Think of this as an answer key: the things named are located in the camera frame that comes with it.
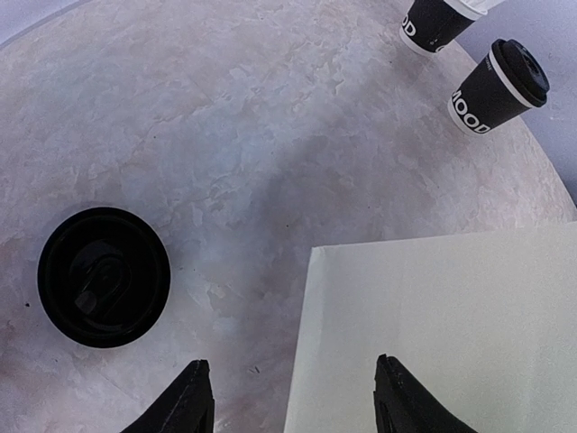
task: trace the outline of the black object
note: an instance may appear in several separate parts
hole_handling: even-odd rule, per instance
[[[122,433],[212,433],[215,400],[207,361],[193,361]]]
[[[93,347],[132,342],[159,318],[169,296],[164,246],[139,217],[97,207],[62,223],[41,254],[38,289],[54,325]]]
[[[397,358],[379,356],[375,381],[379,433],[475,433],[433,397]]]
[[[499,39],[471,75],[453,93],[449,114],[467,134],[491,129],[547,102],[549,81],[519,42]]]
[[[401,26],[400,37],[423,55],[439,52],[476,20],[487,14],[460,0],[415,0]]]

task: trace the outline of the sheet of paper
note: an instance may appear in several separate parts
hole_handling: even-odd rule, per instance
[[[577,224],[316,248],[285,433],[375,433],[380,354],[480,433],[577,431]]]

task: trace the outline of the disposable coffee cup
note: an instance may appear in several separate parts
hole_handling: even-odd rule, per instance
[[[414,52],[432,56],[487,14],[472,0],[415,0],[399,30],[400,39]]]
[[[486,134],[547,102],[549,81],[519,42],[495,41],[489,55],[449,99],[449,115],[466,134]]]

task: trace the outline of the cup lid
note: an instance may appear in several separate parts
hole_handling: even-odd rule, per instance
[[[516,82],[516,87],[521,87],[522,94],[528,93],[531,103],[542,106],[547,100],[547,92],[550,90],[549,80],[541,65],[535,57],[521,43],[513,39],[501,41],[500,54],[506,62],[504,69],[509,79]]]
[[[169,258],[154,231],[121,209],[96,207],[62,223],[42,250],[38,289],[52,323],[83,345],[116,347],[146,333],[164,309]]]

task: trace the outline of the marble table top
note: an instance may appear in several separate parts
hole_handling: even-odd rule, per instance
[[[215,431],[281,432],[310,248],[558,224],[575,206],[517,119],[464,136],[474,67],[398,40],[408,0],[93,0],[0,51],[0,431],[97,433],[206,358]],[[51,231],[130,210],[169,252],[158,323],[68,340],[36,290]]]

